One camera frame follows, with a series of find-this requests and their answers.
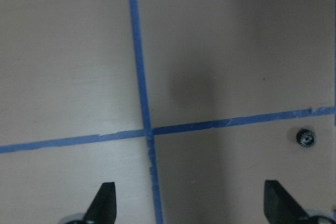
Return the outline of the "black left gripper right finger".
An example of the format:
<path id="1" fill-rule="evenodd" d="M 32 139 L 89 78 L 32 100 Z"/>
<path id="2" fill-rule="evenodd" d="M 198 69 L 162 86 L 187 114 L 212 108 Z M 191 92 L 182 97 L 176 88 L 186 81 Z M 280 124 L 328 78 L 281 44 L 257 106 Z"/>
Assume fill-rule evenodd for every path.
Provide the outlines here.
<path id="1" fill-rule="evenodd" d="M 269 223 L 335 223 L 324 215 L 309 215 L 277 180 L 264 183 L 264 215 Z"/>

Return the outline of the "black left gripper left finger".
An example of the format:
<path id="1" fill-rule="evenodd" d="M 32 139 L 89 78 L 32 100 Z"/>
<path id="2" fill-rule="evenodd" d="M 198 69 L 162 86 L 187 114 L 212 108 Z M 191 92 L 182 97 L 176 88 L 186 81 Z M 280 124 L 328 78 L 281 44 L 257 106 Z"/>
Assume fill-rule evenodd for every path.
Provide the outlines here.
<path id="1" fill-rule="evenodd" d="M 117 199 L 114 182 L 105 182 L 100 186 L 97 194 L 87 211 L 64 217 L 59 223 L 95 223 L 113 224 L 117 218 Z"/>

